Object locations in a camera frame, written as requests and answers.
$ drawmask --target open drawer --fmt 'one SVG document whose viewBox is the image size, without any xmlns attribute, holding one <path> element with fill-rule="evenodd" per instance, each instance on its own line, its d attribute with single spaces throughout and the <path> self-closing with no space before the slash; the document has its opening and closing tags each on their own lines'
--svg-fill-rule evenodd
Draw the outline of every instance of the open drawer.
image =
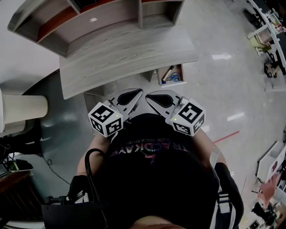
<svg viewBox="0 0 286 229">
<path fill-rule="evenodd" d="M 170 77 L 173 73 L 177 72 L 180 74 L 181 80 L 180 81 L 166 82 L 165 84 L 162 84 L 162 78 L 164 77 L 166 72 L 169 70 L 169 68 L 170 68 L 170 66 L 164 67 L 164 68 L 159 68 L 159 69 L 156 69 L 156 71 L 154 72 L 157 75 L 158 83 L 161 85 L 162 88 L 186 83 L 186 81 L 184 80 L 183 65 L 177 64 L 177 65 L 174 65 L 174 69 L 171 71 L 171 73 L 169 74 L 168 77 Z"/>
</svg>

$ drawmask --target cable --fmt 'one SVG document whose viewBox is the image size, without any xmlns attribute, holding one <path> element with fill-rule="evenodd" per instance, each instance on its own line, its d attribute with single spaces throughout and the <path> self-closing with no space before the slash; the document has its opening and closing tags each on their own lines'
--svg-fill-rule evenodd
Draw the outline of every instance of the cable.
<svg viewBox="0 0 286 229">
<path fill-rule="evenodd" d="M 65 183 L 71 185 L 69 182 L 67 182 L 64 178 L 60 177 L 55 171 L 53 171 L 53 169 L 51 168 L 50 164 L 52 165 L 51 159 L 49 159 L 48 161 L 50 161 L 50 164 L 48 163 L 48 161 L 46 161 L 46 159 L 44 158 L 46 164 L 49 166 L 50 170 L 59 178 L 61 178 Z"/>
<path fill-rule="evenodd" d="M 18 155 L 16 155 L 15 157 L 21 156 L 21 155 L 31 155 L 31 154 L 18 154 Z"/>
<path fill-rule="evenodd" d="M 2 146 L 2 147 L 4 147 L 5 148 L 5 150 L 4 150 L 4 154 L 3 154 L 3 158 L 1 159 L 1 161 L 0 161 L 0 163 L 5 159 L 4 158 L 4 156 L 5 156 L 5 152 L 6 152 L 6 149 L 10 149 L 11 148 L 11 146 L 9 145 L 9 144 L 7 144 L 6 146 L 9 146 L 9 148 L 7 148 L 7 147 L 5 147 L 5 146 L 3 146 L 3 145 L 1 145 L 0 144 L 0 146 Z"/>
<path fill-rule="evenodd" d="M 97 148 L 93 148 L 93 149 L 90 149 L 89 151 L 87 151 L 86 154 L 85 154 L 85 157 L 84 157 L 84 165 L 85 165 L 86 175 L 88 177 L 88 182 L 89 182 L 89 185 L 90 185 L 90 188 L 91 188 L 93 201 L 94 202 L 96 201 L 96 199 L 95 199 L 95 197 L 96 197 L 97 201 L 100 202 L 100 198 L 99 198 L 98 192 L 97 192 L 97 190 L 95 188 L 95 185 L 93 183 L 93 174 L 92 174 L 92 170 L 91 170 L 90 162 L 89 162 L 89 156 L 93 152 L 99 152 L 100 155 L 103 156 L 103 158 L 105 157 L 105 154 L 103 153 L 102 150 L 97 149 Z M 107 229 L 108 228 L 108 224 L 107 224 L 107 220 L 106 220 L 106 217 L 105 217 L 103 209 L 101 209 L 101 214 L 102 214 L 103 219 L 105 221 L 105 229 Z"/>
</svg>

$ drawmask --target white wall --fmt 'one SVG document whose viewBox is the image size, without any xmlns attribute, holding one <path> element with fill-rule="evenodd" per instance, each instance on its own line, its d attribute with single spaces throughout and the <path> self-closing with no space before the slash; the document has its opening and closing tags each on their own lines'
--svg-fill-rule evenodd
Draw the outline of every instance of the white wall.
<svg viewBox="0 0 286 229">
<path fill-rule="evenodd" d="M 4 93 L 23 94 L 59 68 L 59 57 L 7 30 L 25 0 L 0 0 L 0 88 Z"/>
</svg>

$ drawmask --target black cable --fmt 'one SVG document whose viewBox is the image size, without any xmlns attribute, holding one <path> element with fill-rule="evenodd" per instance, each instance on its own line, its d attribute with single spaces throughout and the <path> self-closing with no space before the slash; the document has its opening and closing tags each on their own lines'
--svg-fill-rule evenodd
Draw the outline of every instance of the black cable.
<svg viewBox="0 0 286 229">
<path fill-rule="evenodd" d="M 7 155 L 7 157 L 4 159 L 4 160 L 6 160 L 6 163 L 8 162 L 8 158 L 10 158 L 12 161 L 14 160 L 14 153 L 13 153 L 13 158 L 12 157 L 10 157 L 9 155 Z"/>
<path fill-rule="evenodd" d="M 97 201 L 99 202 L 100 201 L 100 198 L 99 198 L 99 195 L 98 195 L 98 192 L 95 188 L 95 185 L 93 183 L 93 174 L 92 174 L 92 171 L 91 171 L 91 167 L 90 167 L 90 162 L 89 162 L 89 156 L 90 154 L 92 154 L 93 152 L 99 152 L 101 156 L 103 156 L 103 158 L 105 157 L 105 154 L 102 150 L 100 149 L 97 149 L 97 148 L 93 148 L 93 149 L 90 149 L 89 151 L 86 152 L 85 154 L 85 158 L 84 158 L 84 164 L 85 164 L 85 170 L 86 170 L 86 175 L 88 177 L 88 182 L 89 182 L 89 185 L 90 185 L 90 188 L 91 188 L 91 192 L 92 192 L 92 196 L 93 196 L 93 201 L 95 202 L 96 199 L 95 197 L 97 198 Z M 101 213 L 102 213 L 102 216 L 103 216 L 103 219 L 105 221 L 105 228 L 108 228 L 108 224 L 107 224 L 107 220 L 106 220 L 106 217 L 105 217 L 105 214 L 104 214 L 104 211 L 103 209 L 101 209 Z"/>
<path fill-rule="evenodd" d="M 14 157 L 18 157 L 18 156 L 23 156 L 23 155 L 35 155 L 35 154 L 22 154 L 22 153 L 20 153 L 20 154 L 18 154 L 18 155 L 16 155 L 16 156 L 13 156 L 13 158 L 14 158 Z"/>
<path fill-rule="evenodd" d="M 9 144 L 6 145 L 6 146 L 9 146 L 9 148 L 7 148 L 7 147 L 5 147 L 5 146 L 3 146 L 3 145 L 1 145 L 1 144 L 0 144 L 0 146 L 2 146 L 2 147 L 5 149 L 3 156 L 0 158 L 0 159 L 1 159 L 1 160 L 0 160 L 0 164 L 1 164 L 2 161 L 6 159 L 6 158 L 4 158 L 6 150 L 7 150 L 7 149 L 10 149 L 11 146 L 10 146 Z"/>
<path fill-rule="evenodd" d="M 65 183 L 71 185 L 71 184 L 70 184 L 69 182 L 67 182 L 64 178 L 60 177 L 55 171 L 53 171 L 53 169 L 51 168 L 51 166 L 49 165 L 49 163 L 46 161 L 45 158 L 44 158 L 44 160 L 45 160 L 46 164 L 49 166 L 50 170 L 51 170 L 57 177 L 61 178 Z"/>
</svg>

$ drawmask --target gray floor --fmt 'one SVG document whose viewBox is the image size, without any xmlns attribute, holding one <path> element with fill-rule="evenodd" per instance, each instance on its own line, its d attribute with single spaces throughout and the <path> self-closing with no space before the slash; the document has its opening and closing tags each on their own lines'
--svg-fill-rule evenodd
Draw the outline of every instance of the gray floor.
<svg viewBox="0 0 286 229">
<path fill-rule="evenodd" d="M 64 100 L 59 74 L 41 82 L 31 94 L 43 95 L 49 101 L 49 113 L 40 119 L 43 155 L 46 160 L 52 160 L 53 170 L 70 183 L 81 156 L 93 139 L 84 95 Z M 51 172 L 43 158 L 20 157 L 33 165 L 34 183 L 43 197 L 67 194 L 69 185 Z"/>
<path fill-rule="evenodd" d="M 249 212 L 257 195 L 255 179 L 257 159 L 275 140 L 282 139 L 286 124 L 285 93 L 265 93 L 268 80 L 263 73 L 265 56 L 258 56 L 246 35 L 254 27 L 244 17 L 244 8 L 252 10 L 245 0 L 186 0 L 181 20 L 199 54 L 199 61 L 184 64 L 184 85 L 175 92 L 193 98 L 206 109 L 204 130 L 212 140 L 239 131 L 218 143 L 227 159 Z M 131 76 L 108 87 L 109 93 L 140 87 L 144 95 L 160 90 L 157 81 Z M 87 119 L 84 96 L 64 101 L 59 76 L 37 89 L 50 101 L 50 112 L 42 120 L 42 142 L 46 159 L 62 177 L 71 181 L 80 156 L 93 138 Z M 133 114 L 153 110 L 144 100 Z M 42 158 L 31 156 L 34 180 L 42 195 L 64 195 L 68 185 L 53 175 Z"/>
</svg>

